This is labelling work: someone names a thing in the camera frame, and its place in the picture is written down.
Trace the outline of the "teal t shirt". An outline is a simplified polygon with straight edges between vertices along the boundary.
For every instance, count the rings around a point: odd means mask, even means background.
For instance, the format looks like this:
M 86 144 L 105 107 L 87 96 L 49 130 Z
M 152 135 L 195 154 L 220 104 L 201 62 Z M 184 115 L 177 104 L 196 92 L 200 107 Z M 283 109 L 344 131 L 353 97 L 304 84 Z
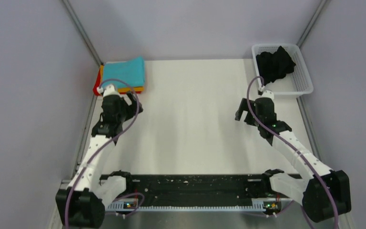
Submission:
M 127 86 L 118 81 L 110 79 L 119 79 L 131 87 L 141 87 L 145 84 L 145 63 L 143 57 L 125 62 L 108 62 L 104 65 L 102 87 L 114 84 L 117 88 L 126 88 Z

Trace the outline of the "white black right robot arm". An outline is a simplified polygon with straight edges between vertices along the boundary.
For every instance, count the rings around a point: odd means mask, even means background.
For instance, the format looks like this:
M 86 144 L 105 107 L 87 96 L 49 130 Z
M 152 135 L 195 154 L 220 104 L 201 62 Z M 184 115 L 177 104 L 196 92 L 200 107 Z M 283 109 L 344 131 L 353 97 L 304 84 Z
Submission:
M 243 98 L 235 113 L 239 121 L 255 126 L 262 139 L 281 153 L 301 176 L 291 177 L 280 169 L 267 170 L 260 184 L 261 192 L 272 197 L 277 192 L 300 204 L 303 212 L 315 223 L 338 219 L 352 209 L 350 181 L 343 170 L 335 171 L 320 161 L 296 137 L 292 128 L 277 119 L 274 95 L 264 91 L 255 100 Z

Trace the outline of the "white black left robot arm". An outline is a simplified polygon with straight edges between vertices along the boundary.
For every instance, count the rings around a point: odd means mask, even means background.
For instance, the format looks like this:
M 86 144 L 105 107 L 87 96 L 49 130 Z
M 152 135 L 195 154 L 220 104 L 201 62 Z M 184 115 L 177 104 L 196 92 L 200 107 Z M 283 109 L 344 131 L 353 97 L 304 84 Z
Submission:
M 66 188 L 60 188 L 55 196 L 61 222 L 66 229 L 98 229 L 105 218 L 105 210 L 118 196 L 128 197 L 134 185 L 126 177 L 115 175 L 100 184 L 102 172 L 119 137 L 143 111 L 135 91 L 128 91 L 130 103 L 112 86 L 103 90 L 102 112 L 91 130 L 85 156 Z

